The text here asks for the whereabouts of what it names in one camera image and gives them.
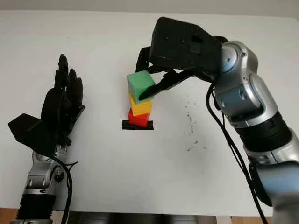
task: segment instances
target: toy block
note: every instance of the toy block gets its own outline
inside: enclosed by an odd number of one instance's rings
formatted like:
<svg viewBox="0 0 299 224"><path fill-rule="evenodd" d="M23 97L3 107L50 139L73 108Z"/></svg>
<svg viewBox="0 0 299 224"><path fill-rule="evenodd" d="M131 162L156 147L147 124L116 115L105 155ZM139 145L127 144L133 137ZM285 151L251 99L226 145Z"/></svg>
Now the toy block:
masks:
<svg viewBox="0 0 299 224"><path fill-rule="evenodd" d="M151 113L151 109L153 105L151 100L148 100L140 104L136 104L130 93L129 93L129 98L130 98L131 108L133 111L133 116L138 116L145 113Z"/></svg>
<svg viewBox="0 0 299 224"><path fill-rule="evenodd" d="M132 109L130 109L129 114L129 123L132 125L137 125L140 127L146 127L148 125L148 121L150 118L150 113L134 116L132 113Z"/></svg>
<svg viewBox="0 0 299 224"><path fill-rule="evenodd" d="M154 85L155 82L150 76L149 72L144 70L136 72L127 76L129 92L131 93L136 104L146 102L153 97L139 100L139 96L150 86Z"/></svg>

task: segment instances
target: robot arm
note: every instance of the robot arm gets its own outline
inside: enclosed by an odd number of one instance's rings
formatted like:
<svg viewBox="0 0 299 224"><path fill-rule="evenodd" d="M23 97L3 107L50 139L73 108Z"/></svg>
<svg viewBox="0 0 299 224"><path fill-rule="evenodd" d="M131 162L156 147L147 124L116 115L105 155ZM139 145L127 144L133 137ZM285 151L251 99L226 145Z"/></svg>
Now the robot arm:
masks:
<svg viewBox="0 0 299 224"><path fill-rule="evenodd" d="M273 223L299 221L299 142L257 73L257 57L244 44L222 47L217 103L244 143L259 199L273 206Z"/></svg>
<svg viewBox="0 0 299 224"><path fill-rule="evenodd" d="M15 139L33 150L33 166L12 224L52 224L51 214L57 187L66 176L68 198L62 218L66 222L71 203L72 180L66 167L68 135L85 106L82 105L83 85L67 59L61 55L56 70L54 88L46 95L41 119L22 114L8 126Z"/></svg>
<svg viewBox="0 0 299 224"><path fill-rule="evenodd" d="M257 57L249 48L241 42L212 37L196 25L162 17L151 46L140 52L139 70L167 72L160 83L142 93L140 100L191 76L211 82L218 109L244 143L251 176L251 180L249 175L246 179L254 188L254 198L256 194L273 206L274 224L298 223L299 142L257 75Z"/></svg>

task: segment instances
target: black base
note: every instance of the black base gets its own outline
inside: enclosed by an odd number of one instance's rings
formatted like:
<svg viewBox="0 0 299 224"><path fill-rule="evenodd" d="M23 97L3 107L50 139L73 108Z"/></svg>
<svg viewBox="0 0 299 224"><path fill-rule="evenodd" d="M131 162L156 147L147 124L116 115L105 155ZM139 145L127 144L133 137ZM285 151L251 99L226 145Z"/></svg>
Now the black base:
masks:
<svg viewBox="0 0 299 224"><path fill-rule="evenodd" d="M154 122L152 120L148 121L147 127L132 125L128 120L123 120L121 126L123 130L154 130Z"/></svg>

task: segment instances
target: wooden floor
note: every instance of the wooden floor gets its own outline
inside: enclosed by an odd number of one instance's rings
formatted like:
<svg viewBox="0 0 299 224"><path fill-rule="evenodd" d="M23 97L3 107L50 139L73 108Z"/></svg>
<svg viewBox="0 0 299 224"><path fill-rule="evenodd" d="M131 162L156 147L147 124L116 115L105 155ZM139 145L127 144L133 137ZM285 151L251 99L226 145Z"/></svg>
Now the wooden floor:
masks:
<svg viewBox="0 0 299 224"><path fill-rule="evenodd" d="M0 208L0 224L9 224L15 219L16 213L16 209ZM267 220L271 224L271 218L268 217ZM263 222L260 217L232 217L232 224L263 224Z"/></svg>

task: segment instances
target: red cube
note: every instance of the red cube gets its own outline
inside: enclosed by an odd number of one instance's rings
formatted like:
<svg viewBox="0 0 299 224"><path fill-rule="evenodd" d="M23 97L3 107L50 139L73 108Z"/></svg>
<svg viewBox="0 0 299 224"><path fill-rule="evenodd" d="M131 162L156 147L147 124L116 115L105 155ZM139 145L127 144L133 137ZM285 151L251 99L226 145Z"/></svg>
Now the red cube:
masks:
<svg viewBox="0 0 299 224"><path fill-rule="evenodd" d="M140 126L140 127L146 127L148 125L150 113L145 113L145 114L134 116L132 109L130 109L128 118L129 118L130 124Z"/></svg>

